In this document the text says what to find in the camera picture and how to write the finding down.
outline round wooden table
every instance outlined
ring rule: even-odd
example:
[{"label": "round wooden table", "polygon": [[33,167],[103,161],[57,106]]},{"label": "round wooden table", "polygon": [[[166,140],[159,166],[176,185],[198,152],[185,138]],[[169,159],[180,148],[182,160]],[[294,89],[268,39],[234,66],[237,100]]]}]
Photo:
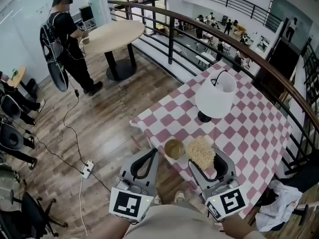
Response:
[{"label": "round wooden table", "polygon": [[[145,30],[144,24],[135,20],[114,21],[98,27],[89,33],[90,42],[81,43],[80,47],[86,54],[100,54],[104,52],[109,63],[106,72],[107,77],[113,81],[125,80],[136,72],[136,62],[132,49],[132,42],[139,38]],[[112,50],[127,45],[129,59],[121,59],[115,62]]]}]

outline black lamp base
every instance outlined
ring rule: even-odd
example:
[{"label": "black lamp base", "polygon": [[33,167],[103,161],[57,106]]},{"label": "black lamp base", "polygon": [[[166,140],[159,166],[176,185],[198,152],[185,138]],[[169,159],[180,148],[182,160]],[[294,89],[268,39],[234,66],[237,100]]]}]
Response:
[{"label": "black lamp base", "polygon": [[197,114],[198,119],[203,122],[203,123],[207,123],[210,122],[211,117],[206,116],[204,113],[202,113],[201,111],[198,112]]}]

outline bowl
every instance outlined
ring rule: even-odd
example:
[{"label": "bowl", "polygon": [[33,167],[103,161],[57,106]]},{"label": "bowl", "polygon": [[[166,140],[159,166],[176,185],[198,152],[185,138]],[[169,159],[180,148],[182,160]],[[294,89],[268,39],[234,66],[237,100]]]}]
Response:
[{"label": "bowl", "polygon": [[164,146],[166,155],[172,159],[179,159],[185,154],[184,144],[176,139],[168,140]]}]

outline wooden floor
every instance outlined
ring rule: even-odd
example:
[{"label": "wooden floor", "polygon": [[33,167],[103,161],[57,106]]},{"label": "wooden floor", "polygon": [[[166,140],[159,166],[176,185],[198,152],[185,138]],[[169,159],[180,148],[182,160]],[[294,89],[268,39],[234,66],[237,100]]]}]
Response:
[{"label": "wooden floor", "polygon": [[[93,97],[83,94],[79,85],[70,78],[72,84],[80,92],[79,104],[69,112],[66,124],[78,133],[78,140],[82,159],[92,159],[95,163],[93,172],[111,188],[116,185],[122,161],[125,157],[135,154],[139,149],[148,147],[148,143],[138,129],[129,125],[130,119],[159,101],[180,84],[151,60],[135,51],[138,70],[131,78],[120,82],[112,82],[106,78],[107,62],[104,55],[87,57],[89,73],[94,81],[102,81],[103,89]],[[114,52],[116,60],[128,58],[127,49]],[[45,99],[46,105],[38,114],[32,112],[36,119],[36,126],[30,127],[22,121],[20,125],[35,133],[48,148],[81,170],[82,162],[72,130],[63,125],[63,117],[72,108],[77,98],[70,87],[66,93],[59,92],[48,80],[38,91],[38,99]],[[68,229],[56,226],[61,238],[83,237],[79,205],[79,190],[81,176],[75,169],[67,166],[57,157],[47,152],[43,145],[36,142],[36,149],[24,147],[28,155],[38,158],[38,165],[30,171],[28,166],[19,160],[8,157],[10,165],[27,181],[27,187],[21,185],[20,194],[26,190],[33,197],[41,196],[43,206],[50,199],[56,198],[57,203],[51,209],[50,215],[69,224]],[[192,195],[187,183],[179,174],[170,168],[164,158],[160,159],[158,171],[158,192],[163,203],[170,203],[179,189],[187,190],[187,197],[203,212],[205,207],[200,205],[198,197]],[[82,213],[83,219],[91,232],[106,219],[109,204],[109,192],[93,177],[83,181]],[[316,187],[311,192],[311,199],[317,198],[319,191]],[[18,208],[1,200],[3,210]],[[319,215],[312,215],[306,226],[298,227],[299,220],[289,222],[280,232],[267,233],[267,238],[296,238],[310,239],[310,232],[318,226]]]}]

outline hand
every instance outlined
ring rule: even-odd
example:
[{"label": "hand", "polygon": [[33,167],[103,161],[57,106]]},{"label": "hand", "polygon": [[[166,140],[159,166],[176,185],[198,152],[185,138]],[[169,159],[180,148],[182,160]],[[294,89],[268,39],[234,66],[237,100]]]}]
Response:
[{"label": "hand", "polygon": [[2,74],[1,75],[1,80],[4,81],[4,82],[7,82],[9,80],[9,76],[6,75],[6,74]]},{"label": "hand", "polygon": [[89,32],[88,31],[83,31],[83,34],[82,34],[82,38],[86,38],[89,36]]}]

